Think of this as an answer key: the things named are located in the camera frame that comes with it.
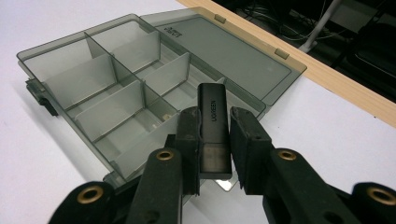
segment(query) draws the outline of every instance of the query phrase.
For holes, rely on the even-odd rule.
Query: box latch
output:
[[[44,107],[46,107],[46,109],[49,111],[49,113],[52,116],[58,116],[58,112],[55,110],[55,108],[53,107],[53,105],[50,103],[50,101],[44,96],[44,92],[46,91],[44,89],[44,87],[41,85],[41,83],[33,78],[33,79],[29,79],[26,81],[26,89],[32,93],[33,97],[35,97],[35,99],[37,100],[37,102],[40,105],[43,105]]]

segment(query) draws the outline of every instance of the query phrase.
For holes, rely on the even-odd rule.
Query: white table surface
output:
[[[26,90],[15,55],[130,13],[180,8],[172,0],[0,1],[0,223],[46,223],[72,189],[107,174],[64,119]],[[364,181],[396,189],[396,130],[305,77],[261,124],[276,147],[299,151],[339,189]],[[267,221],[262,197],[206,181],[184,206],[183,223]]]

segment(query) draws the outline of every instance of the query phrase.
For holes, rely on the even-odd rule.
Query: translucent gray plastic box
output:
[[[279,49],[258,50],[202,8],[128,15],[18,54],[28,90],[49,102],[119,186],[175,133],[203,82],[223,83],[228,107],[260,119],[305,70]]]

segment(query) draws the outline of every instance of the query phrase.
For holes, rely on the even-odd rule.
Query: brass insert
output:
[[[396,205],[396,196],[384,189],[370,187],[367,189],[367,194],[379,203]]]
[[[174,157],[174,153],[169,150],[163,150],[157,153],[157,159],[160,161],[168,161]]]
[[[296,154],[289,150],[280,150],[277,155],[285,161],[294,161],[297,159]]]
[[[77,196],[79,203],[94,203],[103,195],[103,189],[97,185],[90,186],[82,190]]]

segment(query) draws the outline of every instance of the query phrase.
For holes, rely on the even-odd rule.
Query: black usb stick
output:
[[[227,97],[222,84],[202,83],[198,86],[200,137],[200,178],[232,177],[230,135],[227,119]]]

